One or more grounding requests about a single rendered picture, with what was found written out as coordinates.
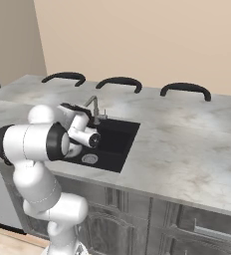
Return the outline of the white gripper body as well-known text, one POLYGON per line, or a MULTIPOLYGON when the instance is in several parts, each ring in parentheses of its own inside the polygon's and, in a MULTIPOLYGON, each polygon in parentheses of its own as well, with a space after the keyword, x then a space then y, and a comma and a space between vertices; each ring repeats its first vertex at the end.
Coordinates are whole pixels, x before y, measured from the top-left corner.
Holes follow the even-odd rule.
POLYGON ((68 103, 61 103, 60 106, 66 108, 68 110, 71 110, 73 112, 85 113, 89 118, 92 117, 92 112, 89 109, 85 109, 84 107, 80 107, 77 105, 71 105, 68 103))

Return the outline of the black sink basin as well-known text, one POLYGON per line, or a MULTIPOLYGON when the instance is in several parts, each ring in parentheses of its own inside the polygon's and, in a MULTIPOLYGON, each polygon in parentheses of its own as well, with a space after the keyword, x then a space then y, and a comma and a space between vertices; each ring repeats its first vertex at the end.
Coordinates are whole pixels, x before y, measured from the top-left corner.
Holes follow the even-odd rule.
POLYGON ((113 119, 101 120, 101 123, 97 125, 98 133, 101 135, 98 147, 84 146, 79 155, 65 158, 65 161, 121 172, 139 127, 139 123, 113 119))

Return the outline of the grey cabinet door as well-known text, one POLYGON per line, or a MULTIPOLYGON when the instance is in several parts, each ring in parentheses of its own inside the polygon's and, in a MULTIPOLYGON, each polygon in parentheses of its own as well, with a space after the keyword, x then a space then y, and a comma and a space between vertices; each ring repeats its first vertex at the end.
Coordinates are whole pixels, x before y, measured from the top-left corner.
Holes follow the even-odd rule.
POLYGON ((41 219, 33 218, 27 214, 23 214, 23 228, 24 230, 31 235, 40 237, 48 240, 49 235, 47 232, 48 222, 41 219))
POLYGON ((80 228, 91 255, 147 255, 152 199, 105 187, 89 199, 80 228))

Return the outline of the grey metal tap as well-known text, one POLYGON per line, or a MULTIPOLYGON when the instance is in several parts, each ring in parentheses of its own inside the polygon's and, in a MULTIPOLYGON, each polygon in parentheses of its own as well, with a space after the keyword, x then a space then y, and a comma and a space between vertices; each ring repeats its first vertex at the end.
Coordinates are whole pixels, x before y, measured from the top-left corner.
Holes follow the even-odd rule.
POLYGON ((99 125, 101 121, 108 118, 107 112, 100 114, 98 106, 98 98, 96 96, 91 96, 85 103, 84 106, 87 108, 90 104, 94 104, 94 124, 99 125))

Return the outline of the black chair back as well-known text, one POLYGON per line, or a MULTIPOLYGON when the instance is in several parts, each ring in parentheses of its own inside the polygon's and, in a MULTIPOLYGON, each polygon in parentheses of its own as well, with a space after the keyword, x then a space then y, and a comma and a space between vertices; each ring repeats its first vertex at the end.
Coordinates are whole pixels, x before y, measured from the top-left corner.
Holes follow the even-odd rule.
POLYGON ((42 82, 47 83, 53 79, 77 80, 77 82, 75 83, 76 87, 79 87, 86 81, 86 77, 83 74, 76 72, 61 72, 47 76, 42 80, 42 82))
POLYGON ((204 96, 204 100, 206 102, 211 101, 210 92, 207 89, 205 89, 204 87, 201 87, 201 86, 196 85, 196 84, 191 84, 191 83, 172 83, 172 84, 168 84, 160 90, 160 95, 162 97, 165 97, 166 93, 169 90, 185 91, 185 92, 193 92, 193 93, 202 93, 203 96, 204 96))
POLYGON ((134 78, 128 78, 128 77, 112 77, 112 78, 104 79, 96 85, 96 89, 101 89, 105 84, 135 86, 134 92, 136 94, 140 93, 142 89, 142 83, 140 81, 134 78))

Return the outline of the grey drawer front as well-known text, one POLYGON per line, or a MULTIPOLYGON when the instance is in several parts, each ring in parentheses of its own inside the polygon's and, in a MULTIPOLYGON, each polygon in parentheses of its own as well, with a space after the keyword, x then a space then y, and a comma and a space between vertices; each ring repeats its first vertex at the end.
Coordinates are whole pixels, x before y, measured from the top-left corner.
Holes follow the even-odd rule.
POLYGON ((231 245, 230 241, 194 232, 194 226, 199 226, 231 234, 231 216, 213 211, 154 199, 152 202, 150 225, 182 238, 231 245))
POLYGON ((149 240, 148 255, 231 255, 231 245, 175 238, 161 233, 149 240))

